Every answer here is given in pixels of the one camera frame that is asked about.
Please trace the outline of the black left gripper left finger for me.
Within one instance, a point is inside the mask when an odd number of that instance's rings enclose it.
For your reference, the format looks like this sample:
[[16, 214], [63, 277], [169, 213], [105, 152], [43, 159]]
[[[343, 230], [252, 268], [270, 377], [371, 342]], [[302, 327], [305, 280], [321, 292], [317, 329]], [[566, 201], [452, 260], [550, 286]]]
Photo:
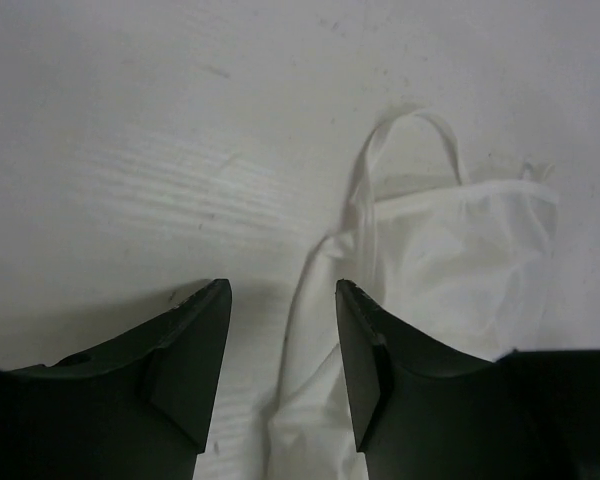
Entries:
[[52, 366], [0, 370], [0, 479], [190, 479], [205, 450], [230, 283]]

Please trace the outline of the white tank top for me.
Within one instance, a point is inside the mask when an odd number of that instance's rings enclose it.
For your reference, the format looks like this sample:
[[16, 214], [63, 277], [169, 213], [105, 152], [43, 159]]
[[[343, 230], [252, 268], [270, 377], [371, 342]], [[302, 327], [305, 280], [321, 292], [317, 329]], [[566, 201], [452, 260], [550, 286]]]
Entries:
[[546, 164], [471, 179], [451, 127], [416, 110], [381, 123], [351, 178], [338, 228], [309, 254], [291, 305], [268, 424], [271, 479], [363, 479], [336, 324], [348, 279], [391, 314], [493, 360], [533, 347], [558, 196]]

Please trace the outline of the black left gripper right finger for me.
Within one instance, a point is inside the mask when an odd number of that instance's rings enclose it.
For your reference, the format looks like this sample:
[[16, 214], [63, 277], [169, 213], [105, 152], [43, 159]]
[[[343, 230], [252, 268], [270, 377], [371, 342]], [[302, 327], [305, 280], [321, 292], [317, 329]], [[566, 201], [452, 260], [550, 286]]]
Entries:
[[600, 479], [600, 350], [459, 352], [336, 286], [355, 445], [372, 479]]

